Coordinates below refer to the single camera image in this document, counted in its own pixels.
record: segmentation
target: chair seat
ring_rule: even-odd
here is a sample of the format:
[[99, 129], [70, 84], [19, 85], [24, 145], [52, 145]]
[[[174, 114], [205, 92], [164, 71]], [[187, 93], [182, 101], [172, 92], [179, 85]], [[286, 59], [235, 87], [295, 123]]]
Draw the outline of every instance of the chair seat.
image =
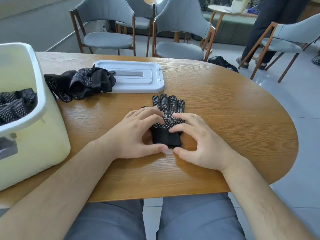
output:
[[[266, 46], [268, 39], [269, 38], [262, 39], [261, 44]], [[291, 43], [289, 41], [280, 40], [276, 38], [272, 39], [269, 46], [269, 50], [276, 51], [276, 52], [284, 52], [284, 53], [294, 53], [294, 54], [302, 52], [302, 48], [300, 46], [294, 43]]]
[[[116, 21], [116, 24], [120, 25], [120, 26], [125, 26], [128, 27], [127, 24]], [[148, 29], [149, 28], [149, 24], [150, 24], [150, 20], [145, 18], [145, 17], [136, 17], [136, 28], [138, 29]]]
[[205, 57], [199, 46], [187, 43], [159, 42], [155, 52], [163, 58], [203, 60]]
[[86, 46], [102, 49], [125, 49], [133, 44], [133, 37], [122, 33], [93, 32], [87, 34], [83, 43]]

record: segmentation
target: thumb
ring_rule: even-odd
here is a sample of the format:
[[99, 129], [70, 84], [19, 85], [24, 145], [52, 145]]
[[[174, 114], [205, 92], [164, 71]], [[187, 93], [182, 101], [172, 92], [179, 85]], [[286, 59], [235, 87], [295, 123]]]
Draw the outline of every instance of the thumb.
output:
[[173, 152], [177, 154], [182, 160], [190, 162], [192, 164], [196, 164], [197, 153], [196, 151], [190, 152], [181, 147], [176, 147], [173, 149]]
[[142, 157], [152, 154], [157, 154], [159, 152], [163, 152], [169, 150], [169, 148], [164, 144], [152, 144], [152, 145], [143, 145], [141, 152]]

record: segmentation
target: gray pants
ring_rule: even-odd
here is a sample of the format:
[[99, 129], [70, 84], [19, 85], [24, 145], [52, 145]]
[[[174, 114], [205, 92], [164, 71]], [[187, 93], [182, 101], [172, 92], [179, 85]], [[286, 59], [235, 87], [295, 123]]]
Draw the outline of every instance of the gray pants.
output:
[[[243, 51], [244, 59], [262, 34], [266, 31], [272, 22], [281, 24], [294, 24], [311, 0], [260, 0], [258, 4], [259, 15], [253, 25], [249, 40]], [[246, 62], [250, 62], [254, 52], [249, 56]], [[263, 57], [263, 63], [269, 63], [275, 55], [274, 51], [267, 51]]]
[[[89, 203], [65, 240], [146, 239], [143, 200]], [[245, 240], [227, 193], [163, 198], [158, 240]]]

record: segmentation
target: person's left forearm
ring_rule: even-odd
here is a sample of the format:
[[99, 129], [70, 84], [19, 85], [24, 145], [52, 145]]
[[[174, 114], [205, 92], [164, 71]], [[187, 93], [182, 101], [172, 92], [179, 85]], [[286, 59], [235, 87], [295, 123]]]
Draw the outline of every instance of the person's left forearm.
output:
[[104, 155], [97, 143], [86, 145], [4, 214], [0, 239], [63, 239], [114, 160], [112, 154]]

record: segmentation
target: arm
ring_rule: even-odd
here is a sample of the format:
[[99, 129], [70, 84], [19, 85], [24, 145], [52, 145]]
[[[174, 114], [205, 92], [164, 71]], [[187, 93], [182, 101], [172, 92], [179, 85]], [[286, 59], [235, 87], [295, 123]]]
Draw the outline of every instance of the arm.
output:
[[142, 142], [154, 123], [164, 123], [162, 115], [152, 107], [131, 111], [108, 133], [86, 145], [0, 218], [0, 239], [63, 239], [116, 158], [143, 157], [168, 149]]
[[187, 113], [173, 116], [185, 120], [187, 124], [176, 125], [170, 132], [183, 131], [198, 142], [194, 152], [182, 148], [175, 148], [174, 152], [190, 163], [222, 172], [257, 240], [316, 239], [274, 193], [251, 162], [228, 146], [201, 117]]

